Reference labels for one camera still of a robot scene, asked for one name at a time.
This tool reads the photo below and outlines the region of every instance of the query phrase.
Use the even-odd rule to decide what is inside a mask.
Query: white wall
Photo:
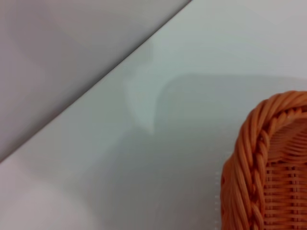
[[[0,155],[109,72],[187,0],[0,2]]]

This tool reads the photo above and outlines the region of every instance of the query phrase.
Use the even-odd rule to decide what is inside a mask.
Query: white table surface
[[[0,229],[218,229],[240,124],[307,89],[306,6],[194,0],[1,163]]]

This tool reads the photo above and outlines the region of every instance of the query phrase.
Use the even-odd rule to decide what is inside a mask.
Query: orange plastic weave
[[[221,182],[222,230],[307,230],[307,92],[262,101]]]

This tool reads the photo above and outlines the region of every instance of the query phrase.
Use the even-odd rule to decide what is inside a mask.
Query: white surface
[[[307,89],[306,6],[194,0],[0,165],[0,229],[218,229],[240,124]]]
[[[187,0],[1,0],[0,159]]]

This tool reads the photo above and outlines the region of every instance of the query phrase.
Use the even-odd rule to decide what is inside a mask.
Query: wicker basket
[[[307,230],[307,92],[261,102],[221,181],[222,230]]]

